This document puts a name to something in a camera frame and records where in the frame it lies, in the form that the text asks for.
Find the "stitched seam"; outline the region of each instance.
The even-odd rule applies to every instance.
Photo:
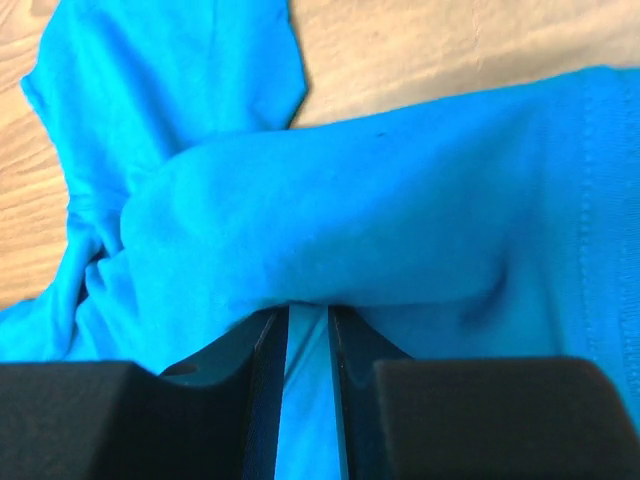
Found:
[[[213,9],[213,18],[211,19],[212,27],[211,27],[211,39],[209,40],[209,45],[207,47],[207,60],[210,62],[209,68],[216,69],[216,78],[220,75],[220,69],[222,68],[218,62],[215,61],[216,49],[218,48],[218,28],[220,27],[220,2],[215,0],[212,4]],[[222,105],[220,101],[220,89],[214,88],[212,92],[213,96],[213,104],[216,105],[215,113],[214,113],[214,129],[215,132],[220,132],[220,125],[222,125],[222,109],[218,108]]]
[[[627,146],[627,160],[625,162],[625,172],[634,171],[635,159],[638,156],[638,148],[636,147],[636,140],[634,133],[638,130],[632,115],[632,98],[631,88],[628,78],[624,77],[624,119],[625,119],[625,133],[626,133],[626,146]],[[633,397],[640,397],[640,362],[634,360],[638,358],[638,352],[640,350],[640,336],[638,334],[638,320],[637,320],[637,306],[633,302],[633,285],[631,282],[637,281],[632,278],[631,264],[634,259],[629,260],[630,252],[633,247],[629,244],[629,237],[635,238],[633,225],[629,225],[630,222],[635,222],[637,218],[634,214],[634,205],[631,201],[633,195],[633,183],[630,180],[624,180],[624,195],[623,201],[623,214],[625,226],[622,231],[622,246],[620,249],[620,335],[622,340],[623,350],[623,366],[626,376],[627,386],[629,392]]]
[[[593,197],[593,97],[588,91],[588,82],[583,73],[582,77],[582,192],[580,198],[580,226],[579,226],[579,268],[581,282],[582,319],[585,326],[587,351],[593,360],[597,360],[596,345],[594,342],[593,321],[589,305],[589,264],[590,235],[592,224],[592,197]]]

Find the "turquoise fabric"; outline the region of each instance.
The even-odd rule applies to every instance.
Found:
[[[1,361],[160,372],[291,304],[277,478],[338,478],[326,306],[349,304],[418,358],[591,359],[640,426],[640,71],[288,130],[285,1],[62,0],[23,88],[69,245],[0,312]]]

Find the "wood grain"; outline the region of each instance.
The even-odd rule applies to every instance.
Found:
[[[0,307],[42,291],[65,246],[62,172],[18,84],[56,3],[0,0]],[[640,0],[297,0],[292,12],[312,86],[295,126],[640,63]]]

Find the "fabric fold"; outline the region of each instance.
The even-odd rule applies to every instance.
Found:
[[[593,360],[640,430],[640,71],[287,130],[283,0],[62,0],[23,86],[69,246],[0,312],[1,361],[160,372],[291,304],[278,474],[338,478],[326,306],[349,304],[417,358]]]

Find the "blue t-shirt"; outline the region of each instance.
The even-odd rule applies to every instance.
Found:
[[[338,478],[326,305],[349,304],[418,358],[593,360],[640,426],[640,71],[288,130],[288,15],[62,0],[23,88],[69,245],[0,312],[0,360],[160,372],[290,303],[277,478]]]

